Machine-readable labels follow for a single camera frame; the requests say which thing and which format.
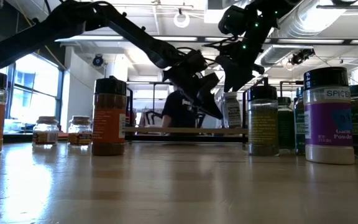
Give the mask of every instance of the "window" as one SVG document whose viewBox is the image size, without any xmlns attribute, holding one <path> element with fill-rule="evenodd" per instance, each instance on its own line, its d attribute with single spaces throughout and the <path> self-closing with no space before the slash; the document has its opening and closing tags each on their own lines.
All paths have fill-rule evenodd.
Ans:
<svg viewBox="0 0 358 224">
<path fill-rule="evenodd" d="M 30 54 L 0 70 L 1 73 L 10 71 L 12 75 L 8 77 L 9 94 L 4 130 L 18 133 L 24 124 L 34 124 L 39 116 L 56 116 L 60 119 L 62 72 L 56 65 Z M 19 129 L 7 127 L 10 124 Z"/>
</svg>

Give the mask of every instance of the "white pillar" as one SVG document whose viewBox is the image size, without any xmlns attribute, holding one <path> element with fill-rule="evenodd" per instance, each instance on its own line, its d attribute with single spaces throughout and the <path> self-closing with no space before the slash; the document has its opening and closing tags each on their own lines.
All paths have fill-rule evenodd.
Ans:
<svg viewBox="0 0 358 224">
<path fill-rule="evenodd" d="M 117 54 L 114 61 L 108 62 L 106 66 L 106 77 L 113 75 L 118 80 L 128 81 L 129 60 L 124 54 Z"/>
</svg>

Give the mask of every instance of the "camera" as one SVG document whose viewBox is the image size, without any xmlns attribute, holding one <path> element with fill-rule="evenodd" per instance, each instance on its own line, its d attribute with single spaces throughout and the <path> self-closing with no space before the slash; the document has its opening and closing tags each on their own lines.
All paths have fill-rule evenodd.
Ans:
<svg viewBox="0 0 358 224">
<path fill-rule="evenodd" d="M 100 67 L 102 66 L 104 63 L 104 59 L 103 59 L 103 55 L 101 54 L 97 54 L 94 56 L 94 59 L 92 61 L 92 64 L 95 66 L 95 67 Z"/>
</svg>

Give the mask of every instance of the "robotic arm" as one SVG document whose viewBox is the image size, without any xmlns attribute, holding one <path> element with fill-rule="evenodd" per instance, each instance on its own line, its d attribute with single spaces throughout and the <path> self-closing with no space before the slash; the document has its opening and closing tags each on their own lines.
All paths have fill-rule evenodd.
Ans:
<svg viewBox="0 0 358 224">
<path fill-rule="evenodd" d="M 225 92 L 230 89 L 239 90 L 254 78 L 254 70 L 260 74 L 264 73 L 263 67 L 254 64 L 258 54 L 263 52 L 262 45 L 271 28 L 278 27 L 277 20 L 290 12 L 300 1 L 302 0 L 255 0 L 245 9 L 231 6 L 224 13 L 219 22 L 219 30 L 223 34 L 232 34 L 233 37 L 207 44 L 205 47 L 219 50 L 216 62 L 226 74 Z M 358 0 L 331 1 L 334 4 L 341 2 L 350 5 Z M 144 31 L 144 27 L 137 27 L 126 18 L 126 13 L 120 14 L 106 1 L 62 1 L 43 22 L 0 42 L 0 68 L 54 40 L 73 37 L 100 27 L 110 27 L 143 50 L 158 68 L 170 67 L 164 71 L 163 80 L 169 79 L 179 87 L 201 111 L 222 119 L 222 113 L 211 94 L 211 89 L 218 84 L 219 79 L 214 73 L 205 77 L 197 76 L 197 73 L 208 67 L 201 52 L 191 50 L 185 54 L 169 43 L 151 37 Z M 245 35 L 242 41 L 238 41 L 238 37 L 243 33 Z"/>
<path fill-rule="evenodd" d="M 218 77 L 212 73 L 199 78 L 196 73 L 208 67 L 199 50 L 185 54 L 168 42 L 157 40 L 120 14 L 106 1 L 76 2 L 66 0 L 56 7 L 41 23 L 38 23 L 0 42 L 0 68 L 34 52 L 57 39 L 80 35 L 85 31 L 110 27 L 123 38 L 143 50 L 158 68 L 164 71 L 164 80 L 183 90 L 185 96 L 201 111 L 222 119 L 222 113 L 214 102 L 212 88 Z"/>
</svg>

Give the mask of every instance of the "wall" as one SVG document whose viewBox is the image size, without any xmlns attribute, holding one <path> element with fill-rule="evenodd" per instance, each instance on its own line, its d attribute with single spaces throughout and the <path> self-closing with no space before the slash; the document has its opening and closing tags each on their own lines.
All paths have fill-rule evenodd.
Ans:
<svg viewBox="0 0 358 224">
<path fill-rule="evenodd" d="M 73 47 L 66 48 L 67 71 L 63 79 L 62 130 L 67 131 L 73 115 L 92 117 L 93 92 L 96 79 L 103 75 L 88 65 L 76 53 Z"/>
</svg>

